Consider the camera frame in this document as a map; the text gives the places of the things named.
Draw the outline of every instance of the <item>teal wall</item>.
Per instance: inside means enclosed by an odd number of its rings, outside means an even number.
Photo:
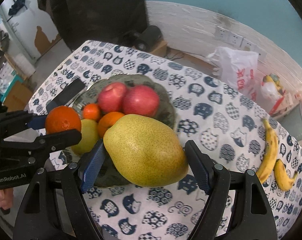
[[[158,0],[215,11],[250,26],[302,67],[302,20],[288,0]]]

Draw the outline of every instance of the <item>white door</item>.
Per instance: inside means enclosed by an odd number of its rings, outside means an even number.
[[[8,11],[13,3],[13,0],[4,0],[1,5],[6,20],[10,18]],[[26,0],[26,7],[20,9],[8,24],[31,58],[37,60],[60,37],[49,14],[38,8],[37,0]]]

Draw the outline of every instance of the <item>red apple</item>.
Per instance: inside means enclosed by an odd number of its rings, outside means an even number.
[[[125,84],[115,82],[107,85],[98,95],[97,103],[104,113],[119,112],[128,88]]]
[[[125,95],[122,110],[124,114],[153,117],[158,110],[159,103],[159,96],[152,88],[138,85]]]

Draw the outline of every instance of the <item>electrical outlet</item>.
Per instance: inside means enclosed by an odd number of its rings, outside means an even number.
[[[229,33],[228,37],[228,43],[233,45],[236,48],[239,48],[241,46],[241,43],[243,41],[243,37],[241,35],[238,35],[236,33]]]
[[[259,46],[256,46],[254,49],[254,52],[257,52],[259,54],[258,60],[264,61],[266,57],[266,51],[264,49],[261,49]]]
[[[254,51],[256,45],[253,42],[250,42],[246,38],[243,39],[240,49],[245,51]]]
[[[220,27],[220,26],[217,26],[215,28],[215,34],[214,36],[218,39],[218,40],[221,40],[221,41],[225,41],[227,42],[228,41],[228,38],[229,38],[229,34],[230,34],[230,31]]]

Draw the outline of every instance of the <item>table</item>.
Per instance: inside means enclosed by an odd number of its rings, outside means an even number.
[[[41,85],[29,102],[37,114],[75,78],[86,86],[118,73],[147,75],[163,85],[177,113],[176,132],[181,145],[193,139],[200,150],[232,171],[257,170],[264,153],[264,127],[268,118],[279,138],[278,158],[287,173],[299,175],[290,191],[278,189],[274,174],[263,184],[281,238],[302,208],[302,148],[281,125],[253,101],[233,88],[164,58],[115,44],[86,41]],[[72,161],[61,152],[50,157],[57,169]],[[178,183],[163,188],[136,185],[92,188],[85,196],[92,217],[119,239],[184,240],[196,224],[207,196],[189,171]],[[218,235],[227,229],[234,192],[229,193]],[[172,233],[172,228],[180,228]]]

